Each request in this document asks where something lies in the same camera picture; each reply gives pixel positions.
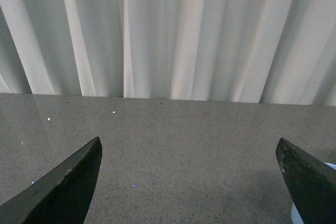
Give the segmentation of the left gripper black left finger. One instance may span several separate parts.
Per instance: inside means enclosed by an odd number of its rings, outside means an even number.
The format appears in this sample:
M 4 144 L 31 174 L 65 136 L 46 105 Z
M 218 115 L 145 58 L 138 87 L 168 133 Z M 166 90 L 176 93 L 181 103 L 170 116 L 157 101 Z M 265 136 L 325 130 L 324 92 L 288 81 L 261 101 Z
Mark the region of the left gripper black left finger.
M 95 137 L 2 204 L 1 223 L 84 223 L 101 160 L 102 144 L 99 137 Z

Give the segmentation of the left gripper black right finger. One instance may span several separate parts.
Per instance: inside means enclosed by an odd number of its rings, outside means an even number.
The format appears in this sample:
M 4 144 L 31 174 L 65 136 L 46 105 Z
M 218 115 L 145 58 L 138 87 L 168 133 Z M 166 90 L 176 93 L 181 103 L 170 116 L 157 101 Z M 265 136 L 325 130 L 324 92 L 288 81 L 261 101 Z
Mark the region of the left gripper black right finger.
M 276 158 L 303 223 L 335 223 L 335 169 L 281 138 Z

